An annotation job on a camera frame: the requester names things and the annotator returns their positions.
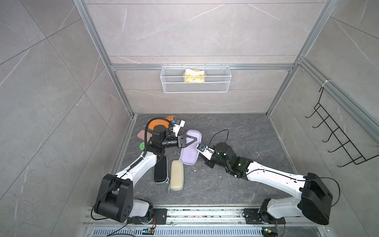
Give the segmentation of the white zippered umbrella sleeve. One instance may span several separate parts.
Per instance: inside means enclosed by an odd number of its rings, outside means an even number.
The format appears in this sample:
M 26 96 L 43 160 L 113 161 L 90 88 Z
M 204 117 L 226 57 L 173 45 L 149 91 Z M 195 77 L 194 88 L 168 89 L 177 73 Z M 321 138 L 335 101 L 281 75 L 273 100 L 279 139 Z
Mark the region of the white zippered umbrella sleeve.
M 170 183 L 168 192 L 180 191 L 184 187 L 184 166 L 179 160 L 174 160 L 171 164 Z

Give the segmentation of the green lidded air freshener can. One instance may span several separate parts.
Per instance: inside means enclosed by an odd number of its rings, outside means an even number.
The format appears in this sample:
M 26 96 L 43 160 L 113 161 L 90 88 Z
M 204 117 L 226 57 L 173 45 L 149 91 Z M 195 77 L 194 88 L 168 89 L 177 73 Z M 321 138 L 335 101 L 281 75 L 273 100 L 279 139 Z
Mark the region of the green lidded air freshener can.
M 142 143 L 140 144 L 139 148 L 140 148 L 141 151 L 145 151 L 145 143 L 142 142 Z

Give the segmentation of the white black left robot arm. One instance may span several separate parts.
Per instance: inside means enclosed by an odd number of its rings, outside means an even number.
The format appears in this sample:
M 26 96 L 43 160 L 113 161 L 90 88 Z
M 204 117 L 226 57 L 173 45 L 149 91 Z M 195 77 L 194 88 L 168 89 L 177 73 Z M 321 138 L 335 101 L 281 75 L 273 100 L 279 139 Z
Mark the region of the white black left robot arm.
M 158 125 L 154 128 L 151 138 L 148 130 L 144 132 L 144 151 L 127 168 L 117 174 L 103 177 L 98 195 L 91 210 L 104 219 L 123 223 L 129 219 L 140 219 L 147 222 L 154 217 L 153 204 L 134 198 L 134 186 L 149 169 L 166 159 L 165 149 L 170 147 L 188 148 L 197 145 L 201 139 L 191 135 L 169 134 L 173 129 Z

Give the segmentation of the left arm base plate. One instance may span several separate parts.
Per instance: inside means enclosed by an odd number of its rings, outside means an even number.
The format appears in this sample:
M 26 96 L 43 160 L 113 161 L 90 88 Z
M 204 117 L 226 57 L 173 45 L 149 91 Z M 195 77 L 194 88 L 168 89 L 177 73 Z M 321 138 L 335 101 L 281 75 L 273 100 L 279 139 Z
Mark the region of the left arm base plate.
M 148 211 L 147 215 L 144 217 L 131 217 L 127 219 L 128 223 L 131 224 L 142 224 L 142 225 L 165 225 L 167 219 L 168 209 L 166 208 L 154 208 Z

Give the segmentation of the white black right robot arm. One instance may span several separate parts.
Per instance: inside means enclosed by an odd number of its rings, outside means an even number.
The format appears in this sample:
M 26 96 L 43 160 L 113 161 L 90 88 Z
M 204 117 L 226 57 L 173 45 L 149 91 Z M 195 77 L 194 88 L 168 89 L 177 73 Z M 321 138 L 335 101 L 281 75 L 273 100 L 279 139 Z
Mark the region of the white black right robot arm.
M 261 221 L 276 224 L 286 217 L 305 217 L 319 225 L 329 224 L 333 195 L 316 174 L 291 174 L 261 165 L 237 156 L 226 142 L 214 147 L 199 144 L 196 149 L 210 168 L 221 166 L 237 179 L 263 183 L 290 195 L 265 199 L 258 211 Z

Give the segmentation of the pink hard case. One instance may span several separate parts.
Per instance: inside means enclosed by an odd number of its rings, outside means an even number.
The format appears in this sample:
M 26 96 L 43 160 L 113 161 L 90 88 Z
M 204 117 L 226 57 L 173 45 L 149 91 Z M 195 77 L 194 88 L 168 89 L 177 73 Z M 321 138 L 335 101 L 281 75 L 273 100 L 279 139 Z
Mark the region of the pink hard case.
M 147 131 L 147 141 L 149 141 L 152 137 L 152 133 Z M 140 140 L 144 141 L 145 140 L 145 130 L 141 130 L 138 134 L 137 134 L 137 138 L 139 138 Z

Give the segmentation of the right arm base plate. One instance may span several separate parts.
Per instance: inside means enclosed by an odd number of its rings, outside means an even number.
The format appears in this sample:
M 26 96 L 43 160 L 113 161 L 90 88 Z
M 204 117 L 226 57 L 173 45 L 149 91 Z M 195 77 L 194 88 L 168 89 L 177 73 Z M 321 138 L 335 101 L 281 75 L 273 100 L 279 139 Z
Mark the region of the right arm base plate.
M 275 219 L 267 213 L 260 213 L 259 208 L 245 208 L 242 212 L 242 217 L 245 219 L 246 224 L 271 224 L 271 225 L 282 225 L 286 224 L 285 218 Z

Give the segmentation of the yellow packet in basket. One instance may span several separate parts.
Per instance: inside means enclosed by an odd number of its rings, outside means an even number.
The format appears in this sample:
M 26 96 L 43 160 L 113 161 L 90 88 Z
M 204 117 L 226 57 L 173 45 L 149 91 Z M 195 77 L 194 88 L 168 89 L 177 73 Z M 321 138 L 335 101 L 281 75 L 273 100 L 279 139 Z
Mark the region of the yellow packet in basket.
M 205 82 L 205 71 L 200 69 L 185 69 L 184 71 L 184 82 L 186 83 L 204 83 Z

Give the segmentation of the purple zippered umbrella sleeve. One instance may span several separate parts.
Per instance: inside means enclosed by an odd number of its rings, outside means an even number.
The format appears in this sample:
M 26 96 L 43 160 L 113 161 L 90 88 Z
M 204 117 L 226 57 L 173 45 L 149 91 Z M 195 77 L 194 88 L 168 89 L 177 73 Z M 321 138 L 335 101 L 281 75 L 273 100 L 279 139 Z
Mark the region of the purple zippered umbrella sleeve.
M 188 130 L 186 132 L 186 136 L 194 136 L 194 137 L 197 137 L 198 138 L 198 142 L 199 144 L 201 143 L 201 139 L 202 139 L 202 135 L 199 131 L 197 130 Z M 182 148 L 181 150 L 181 155 L 180 155 L 180 161 L 181 163 L 183 163 L 184 165 L 194 165 L 198 159 L 198 156 L 199 156 L 199 151 L 196 149 L 196 148 L 191 148 L 191 147 L 187 147 L 187 148 Z

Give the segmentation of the orange plush whale toy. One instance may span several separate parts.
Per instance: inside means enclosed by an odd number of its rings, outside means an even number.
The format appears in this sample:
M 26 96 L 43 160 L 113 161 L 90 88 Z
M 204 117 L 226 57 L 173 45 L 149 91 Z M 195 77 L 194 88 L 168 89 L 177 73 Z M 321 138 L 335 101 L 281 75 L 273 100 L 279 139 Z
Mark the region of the orange plush whale toy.
M 167 116 L 166 119 L 168 121 L 173 121 L 175 118 L 175 116 Z M 150 122 L 149 126 L 148 126 L 148 129 L 153 131 L 154 128 L 158 125 L 163 125 L 165 126 L 166 128 L 169 128 L 169 122 L 163 120 L 163 119 L 155 119 L 154 121 Z

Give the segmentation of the aluminium mounting rail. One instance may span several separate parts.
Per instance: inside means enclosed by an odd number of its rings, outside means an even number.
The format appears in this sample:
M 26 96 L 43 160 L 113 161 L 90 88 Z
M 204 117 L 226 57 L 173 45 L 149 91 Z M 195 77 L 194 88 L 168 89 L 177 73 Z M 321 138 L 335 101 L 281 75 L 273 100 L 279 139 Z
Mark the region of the aluminium mounting rail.
M 100 215 L 85 216 L 80 237 L 333 237 L 329 226 L 315 224 L 305 217 L 286 217 L 286 224 L 248 225 L 242 217 L 245 205 L 159 205 L 166 208 L 165 225 L 142 225 L 103 220 Z

